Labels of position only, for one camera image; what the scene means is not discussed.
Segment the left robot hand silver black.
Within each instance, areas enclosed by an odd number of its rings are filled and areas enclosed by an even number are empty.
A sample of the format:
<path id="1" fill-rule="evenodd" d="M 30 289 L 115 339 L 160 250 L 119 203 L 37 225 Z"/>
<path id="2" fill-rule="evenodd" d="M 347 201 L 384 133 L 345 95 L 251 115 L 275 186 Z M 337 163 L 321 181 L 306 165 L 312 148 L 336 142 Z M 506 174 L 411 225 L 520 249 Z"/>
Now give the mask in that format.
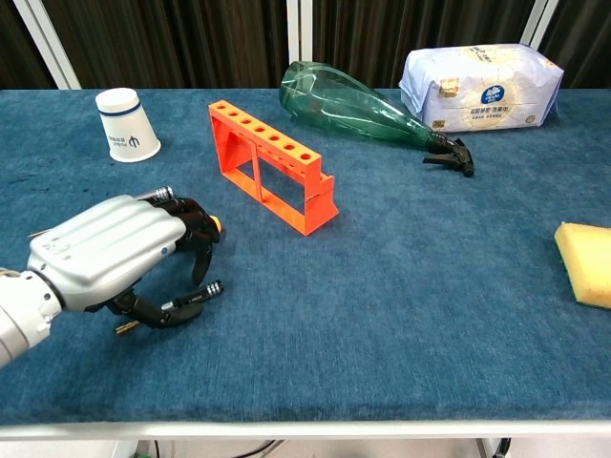
<path id="1" fill-rule="evenodd" d="M 191 198 L 161 191 L 106 199 L 34 238 L 28 267 L 51 287 L 67 311 L 116 315 L 151 328 L 188 323 L 204 302 L 224 290 L 205 283 L 221 223 Z M 134 291 L 135 285 L 175 252 L 195 254 L 191 281 L 197 290 L 162 306 Z"/>

